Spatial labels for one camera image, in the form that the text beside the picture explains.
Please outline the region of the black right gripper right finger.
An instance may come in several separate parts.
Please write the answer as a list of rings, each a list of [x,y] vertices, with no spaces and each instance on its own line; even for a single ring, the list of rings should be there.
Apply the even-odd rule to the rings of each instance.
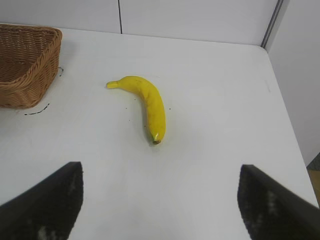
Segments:
[[[318,240],[320,210],[254,165],[241,166],[241,218],[252,240]]]

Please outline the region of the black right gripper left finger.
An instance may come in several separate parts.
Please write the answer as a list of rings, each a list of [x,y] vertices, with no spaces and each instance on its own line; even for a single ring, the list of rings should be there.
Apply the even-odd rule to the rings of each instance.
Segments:
[[[81,162],[69,162],[0,206],[2,240],[67,240],[84,200]]]

